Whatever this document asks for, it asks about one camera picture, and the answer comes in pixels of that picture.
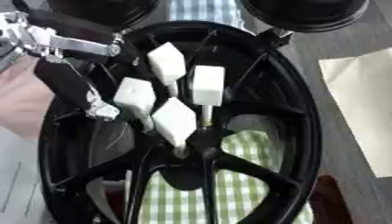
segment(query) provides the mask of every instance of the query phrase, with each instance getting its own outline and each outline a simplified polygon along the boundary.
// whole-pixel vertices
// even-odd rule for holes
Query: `screw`
[[[121,51],[121,48],[119,45],[113,44],[108,47],[108,55],[111,57],[118,55],[120,53],[120,51]]]
[[[93,219],[93,224],[100,224],[101,223],[101,218],[98,216],[95,216]]]
[[[133,65],[134,67],[138,66],[138,65],[139,65],[139,61],[140,61],[139,58],[135,58],[135,59],[132,61],[132,65]]]

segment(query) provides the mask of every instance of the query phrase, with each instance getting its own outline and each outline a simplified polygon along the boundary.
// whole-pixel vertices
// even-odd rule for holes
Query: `metal bracket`
[[[293,31],[287,31],[274,27],[259,33],[256,38],[265,45],[272,46],[273,48],[279,48],[286,46],[291,42],[293,33]]]

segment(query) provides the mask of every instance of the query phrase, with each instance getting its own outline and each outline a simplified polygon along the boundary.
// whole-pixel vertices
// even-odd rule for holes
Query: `hand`
[[[36,140],[53,93],[33,73],[38,59],[21,57],[0,73],[0,126]]]

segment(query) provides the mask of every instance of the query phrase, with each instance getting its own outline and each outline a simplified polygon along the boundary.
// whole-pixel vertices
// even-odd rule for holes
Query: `metal clamp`
[[[93,41],[67,38],[56,35],[51,28],[42,28],[28,23],[28,14],[20,11],[0,14],[0,41],[7,41],[28,53],[39,55],[53,63],[62,63],[64,51],[92,53],[95,55],[115,57],[121,52],[117,44],[104,45]]]
[[[267,31],[259,33],[256,37],[267,46],[279,48],[290,43],[293,33],[293,31],[273,27]]]

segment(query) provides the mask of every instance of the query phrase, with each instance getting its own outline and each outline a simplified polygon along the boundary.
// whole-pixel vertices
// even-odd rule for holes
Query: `wire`
[[[110,144],[105,148],[105,151],[108,150],[108,149],[110,149],[111,147],[113,147],[113,145],[115,145],[115,144],[120,140],[120,138],[123,137],[123,135],[125,134],[125,130],[127,129],[127,127],[128,127],[128,124],[125,123],[125,124],[123,125],[123,127],[122,127],[122,132],[120,133],[120,135],[119,135],[112,143],[110,143]]]

